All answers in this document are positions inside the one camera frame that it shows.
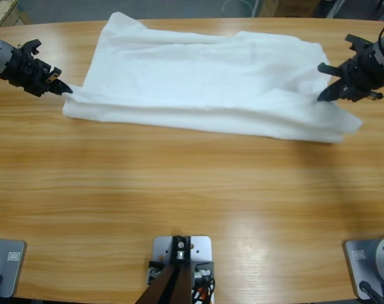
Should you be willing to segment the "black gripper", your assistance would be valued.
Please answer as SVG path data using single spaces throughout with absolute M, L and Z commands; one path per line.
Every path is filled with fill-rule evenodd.
M 342 79 L 323 90 L 317 101 L 383 99 L 384 95 L 379 90 L 384 87 L 384 48 L 380 49 L 377 44 L 353 44 L 350 49 L 355 51 L 355 55 L 342 66 L 318 65 L 319 72 Z
M 11 54 L 11 59 L 0 73 L 0 79 L 7 80 L 13 86 L 22 87 L 25 92 L 37 97 L 47 92 L 58 96 L 73 92 L 67 84 L 58 79 L 61 75 L 59 68 L 55 67 L 50 71 L 50 65 L 21 49 L 14 48 Z

